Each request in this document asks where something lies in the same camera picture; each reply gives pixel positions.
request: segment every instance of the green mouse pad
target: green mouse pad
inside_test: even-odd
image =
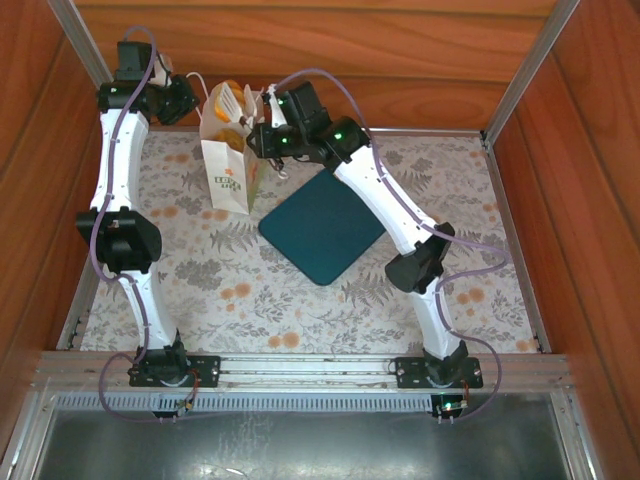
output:
[[[260,233],[317,285],[329,285],[384,232],[362,200],[328,170],[266,217]]]

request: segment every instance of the white paper bag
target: white paper bag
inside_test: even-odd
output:
[[[206,95],[204,81],[199,75],[198,77],[205,88]],[[218,85],[207,96],[200,116],[200,143],[211,191],[211,202],[213,208],[249,214],[268,163],[256,157],[255,153],[247,147],[246,142],[244,151],[238,152],[226,142],[213,140],[220,130],[226,128],[235,131],[243,138],[246,138],[249,133],[239,123],[225,123],[216,116],[214,99],[219,89]],[[254,98],[257,96],[259,99],[260,92],[252,93]],[[257,110],[257,115],[254,117],[256,122],[258,119],[263,119],[261,100],[257,102]]]

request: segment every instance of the wooden wall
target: wooden wall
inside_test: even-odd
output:
[[[373,126],[472,129],[487,126],[554,3],[76,1],[111,69],[116,41],[143,24],[176,71],[200,71],[210,86],[237,78],[261,87],[320,67],[346,83]],[[333,86],[317,86],[333,115],[350,113]]]
[[[552,349],[620,479],[640,478],[639,16],[582,0],[495,145]]]
[[[75,213],[95,189],[95,88],[47,3],[4,0],[0,26],[0,456],[87,254]]]

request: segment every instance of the floral patterned surface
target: floral patterned surface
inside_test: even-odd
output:
[[[484,153],[476,138],[380,137],[397,181],[457,235],[505,247]],[[144,146],[141,212],[162,232],[161,286],[191,351],[418,353],[422,334],[411,302],[384,275],[396,255],[384,234],[332,285],[319,287],[258,233],[258,222],[319,167],[289,162],[288,180],[269,169],[250,216],[214,210],[198,136],[150,133]],[[446,273],[492,264],[489,254],[452,246]],[[446,288],[458,331],[501,353],[535,344],[512,265]],[[101,284],[83,350],[132,350],[132,311],[119,285]],[[471,351],[481,347],[469,344]]]

